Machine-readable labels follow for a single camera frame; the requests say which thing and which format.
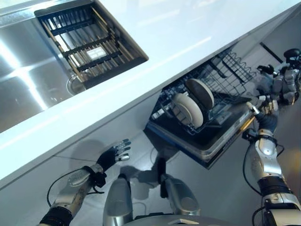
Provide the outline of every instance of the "sink drain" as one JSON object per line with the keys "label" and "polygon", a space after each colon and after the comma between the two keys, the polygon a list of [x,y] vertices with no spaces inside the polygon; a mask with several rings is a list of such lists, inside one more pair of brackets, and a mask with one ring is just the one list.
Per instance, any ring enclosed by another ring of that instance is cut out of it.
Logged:
{"label": "sink drain", "polygon": [[67,90],[71,95],[79,94],[86,90],[83,83],[81,83],[77,77],[71,77],[67,81]]}

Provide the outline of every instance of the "white plate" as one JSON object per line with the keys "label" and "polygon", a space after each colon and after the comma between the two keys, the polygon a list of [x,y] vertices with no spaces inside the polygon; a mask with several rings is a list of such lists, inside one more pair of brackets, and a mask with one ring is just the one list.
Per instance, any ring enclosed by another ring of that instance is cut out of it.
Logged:
{"label": "white plate", "polygon": [[184,125],[192,124],[195,128],[203,124],[203,114],[190,97],[183,93],[177,93],[173,98],[173,112],[178,120]]}
{"label": "white plate", "polygon": [[188,79],[185,85],[207,110],[210,110],[214,106],[213,94],[209,87],[201,80]]}

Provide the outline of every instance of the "wire rack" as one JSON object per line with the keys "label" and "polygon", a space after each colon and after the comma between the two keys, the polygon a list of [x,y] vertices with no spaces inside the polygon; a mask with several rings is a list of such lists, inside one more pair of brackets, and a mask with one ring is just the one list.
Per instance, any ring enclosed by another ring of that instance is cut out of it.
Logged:
{"label": "wire rack", "polygon": [[[241,62],[241,58],[237,57],[235,53],[222,52],[165,87],[153,111],[152,119],[156,120],[163,114],[170,119],[176,118],[183,129],[191,135],[199,133],[208,126],[220,127],[224,120],[229,117],[227,109],[230,104],[235,103],[246,92],[245,85],[255,75],[256,73],[252,72],[245,62]],[[185,87],[185,81],[192,78],[201,80],[212,91],[214,106],[211,110],[206,110],[202,103]],[[201,127],[195,128],[191,124],[184,125],[182,122],[187,120],[185,115],[182,113],[181,117],[178,117],[174,114],[173,97],[177,93],[190,96],[198,104],[204,116],[204,123]]]}
{"label": "wire rack", "polygon": [[146,61],[95,3],[54,11],[38,19],[82,83]]}

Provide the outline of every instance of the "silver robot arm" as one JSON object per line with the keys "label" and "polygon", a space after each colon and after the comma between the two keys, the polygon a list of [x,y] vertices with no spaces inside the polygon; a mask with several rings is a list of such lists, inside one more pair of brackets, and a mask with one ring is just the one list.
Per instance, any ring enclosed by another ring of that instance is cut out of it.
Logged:
{"label": "silver robot arm", "polygon": [[105,184],[104,172],[116,162],[129,159],[128,154],[121,154],[130,149],[127,147],[129,144],[128,139],[123,140],[105,151],[93,166],[84,166],[73,172],[39,226],[68,226],[80,210],[91,188],[102,187]]}
{"label": "silver robot arm", "polygon": [[[247,103],[259,122],[257,141],[250,150],[252,173],[257,180],[265,205],[265,225],[301,225],[301,205],[282,175],[277,161],[277,140],[273,133],[277,125],[275,114],[263,114]],[[269,103],[267,111],[277,109],[277,102]]]}

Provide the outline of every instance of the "cable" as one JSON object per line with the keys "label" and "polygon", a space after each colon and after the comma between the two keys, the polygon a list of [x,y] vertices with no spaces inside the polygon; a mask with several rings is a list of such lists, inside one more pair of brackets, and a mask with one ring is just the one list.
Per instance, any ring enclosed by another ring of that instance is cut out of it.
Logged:
{"label": "cable", "polygon": [[69,175],[69,174],[71,174],[71,173],[74,173],[74,172],[76,172],[76,171],[78,171],[78,170],[81,170],[81,169],[76,169],[76,170],[73,170],[73,171],[71,171],[71,172],[69,172],[69,173],[66,173],[66,174],[62,175],[61,177],[59,177],[58,179],[56,179],[56,180],[50,185],[50,187],[49,187],[49,189],[48,189],[48,192],[47,192],[47,196],[46,196],[46,200],[47,200],[47,203],[48,203],[49,207],[51,207],[51,203],[50,203],[50,201],[49,201],[49,193],[50,193],[50,190],[51,190],[52,186],[53,186],[57,181],[59,181],[60,179],[62,179],[63,177],[65,177],[65,176],[67,176],[67,175]]}
{"label": "cable", "polygon": [[250,186],[250,188],[252,188],[253,191],[255,191],[258,195],[261,196],[261,193],[260,193],[259,191],[257,191],[257,190],[249,183],[249,181],[248,181],[247,178],[246,178],[246,170],[245,170],[245,168],[246,168],[246,157],[247,157],[247,155],[248,155],[248,153],[249,153],[249,151],[250,151],[250,149],[251,149],[252,144],[253,144],[253,143],[250,143],[250,145],[248,146],[248,149],[246,150],[246,154],[245,154],[245,158],[244,158],[244,163],[243,163],[243,175],[244,175],[244,179],[245,179],[246,183]]}
{"label": "cable", "polygon": [[282,152],[285,150],[285,148],[284,148],[284,146],[283,145],[278,145],[278,146],[280,146],[280,147],[282,147],[282,150],[277,154],[277,157],[279,156],[279,155],[281,155],[282,154]]}
{"label": "cable", "polygon": [[[261,207],[263,207],[263,196],[261,197]],[[264,226],[264,222],[263,222],[263,211],[261,211],[261,225]]]}
{"label": "cable", "polygon": [[260,208],[258,208],[257,210],[254,211],[254,213],[253,213],[253,215],[252,215],[252,225],[253,225],[253,226],[255,226],[254,221],[255,221],[255,216],[256,216],[256,214],[257,214],[259,211],[262,211],[264,208],[265,208],[265,207],[262,206],[262,207],[260,207]]}

